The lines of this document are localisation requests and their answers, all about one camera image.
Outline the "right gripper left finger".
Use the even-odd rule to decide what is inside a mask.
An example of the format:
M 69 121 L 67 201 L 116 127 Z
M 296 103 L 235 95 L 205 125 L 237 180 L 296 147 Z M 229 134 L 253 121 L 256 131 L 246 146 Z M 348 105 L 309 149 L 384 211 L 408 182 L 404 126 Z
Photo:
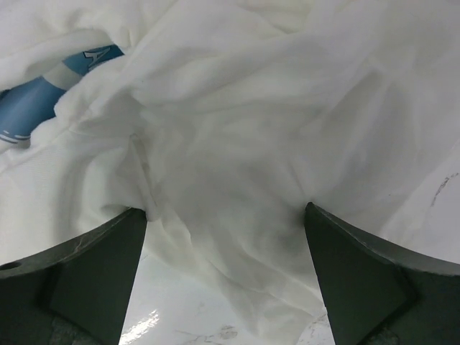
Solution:
M 1 265 L 2 344 L 118 344 L 147 219 L 130 208 L 105 224 Z

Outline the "white printed t shirt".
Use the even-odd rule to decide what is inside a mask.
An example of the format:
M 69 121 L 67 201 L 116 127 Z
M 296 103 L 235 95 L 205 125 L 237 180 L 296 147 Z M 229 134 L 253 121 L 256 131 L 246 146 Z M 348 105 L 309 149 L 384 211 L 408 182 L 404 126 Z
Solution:
M 428 211 L 459 163 L 457 1 L 3 1 L 1 87 L 115 44 L 1 155 L 1 261 L 147 212 L 147 246 L 254 332 L 323 309 L 314 202 L 456 262 Z

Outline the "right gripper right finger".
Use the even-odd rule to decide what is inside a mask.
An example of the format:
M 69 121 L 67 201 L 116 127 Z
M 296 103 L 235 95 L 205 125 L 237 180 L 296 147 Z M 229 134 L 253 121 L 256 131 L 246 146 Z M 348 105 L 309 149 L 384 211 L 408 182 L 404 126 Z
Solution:
M 336 344 L 458 344 L 459 265 L 358 229 L 314 203 L 305 234 Z

